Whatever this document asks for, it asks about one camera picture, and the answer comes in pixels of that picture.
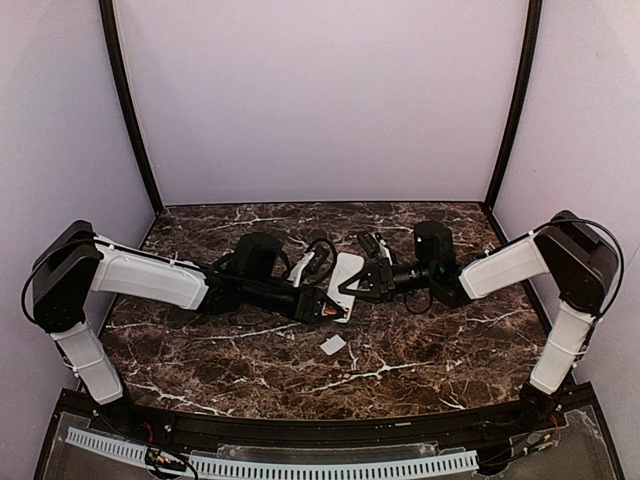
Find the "white battery cover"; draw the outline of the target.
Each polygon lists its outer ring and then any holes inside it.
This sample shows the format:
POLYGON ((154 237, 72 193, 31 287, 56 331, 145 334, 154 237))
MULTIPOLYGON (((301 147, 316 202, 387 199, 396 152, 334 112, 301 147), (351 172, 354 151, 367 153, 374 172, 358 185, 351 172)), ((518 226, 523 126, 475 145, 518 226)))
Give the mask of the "white battery cover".
POLYGON ((334 335, 320 345, 320 349, 327 355, 332 356, 347 345, 347 342, 340 336, 334 335))

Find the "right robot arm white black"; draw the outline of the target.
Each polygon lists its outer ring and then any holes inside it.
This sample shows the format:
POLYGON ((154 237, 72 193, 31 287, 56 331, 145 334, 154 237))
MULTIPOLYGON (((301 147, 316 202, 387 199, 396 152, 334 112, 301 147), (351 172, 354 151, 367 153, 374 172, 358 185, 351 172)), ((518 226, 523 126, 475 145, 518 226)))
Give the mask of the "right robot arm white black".
POLYGON ((382 238, 362 235, 371 263, 339 281, 339 293, 370 303, 426 289, 451 308, 468 305, 505 287, 550 275, 560 306, 543 352, 523 391, 552 397, 586 350, 596 324, 612 306, 622 285, 624 256, 604 226, 558 212, 550 221, 465 266, 456 262, 453 236, 436 221, 413 229, 413 264, 394 262, 382 238))

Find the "white remote control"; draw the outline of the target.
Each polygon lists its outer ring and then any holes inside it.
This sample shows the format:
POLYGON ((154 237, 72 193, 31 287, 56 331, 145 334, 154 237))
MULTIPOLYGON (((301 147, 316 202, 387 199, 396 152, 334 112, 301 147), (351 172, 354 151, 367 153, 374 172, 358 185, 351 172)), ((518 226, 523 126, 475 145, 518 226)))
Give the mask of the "white remote control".
POLYGON ((332 272, 327 290, 327 296, 343 310, 343 314, 334 319, 336 323, 346 324, 349 322, 355 303, 355 297, 342 294, 339 291, 339 286, 358 274, 364 263, 364 258, 359 255, 341 252, 337 256, 337 264, 332 272))

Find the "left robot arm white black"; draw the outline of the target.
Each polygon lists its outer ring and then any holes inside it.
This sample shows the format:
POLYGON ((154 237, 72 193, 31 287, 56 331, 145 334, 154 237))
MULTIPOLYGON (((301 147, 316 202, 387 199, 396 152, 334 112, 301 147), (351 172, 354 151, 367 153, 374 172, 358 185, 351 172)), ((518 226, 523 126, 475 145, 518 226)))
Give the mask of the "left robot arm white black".
POLYGON ((34 262, 21 291, 24 316, 56 343, 69 369, 100 406, 125 398, 125 386, 88 325, 92 292, 159 301, 204 315, 243 305, 306 325, 347 317, 317 281, 306 283, 325 256, 338 255, 327 239, 313 241, 297 264, 282 243, 264 232, 243 235, 212 265, 164 258, 98 235, 91 223, 73 222, 34 262))

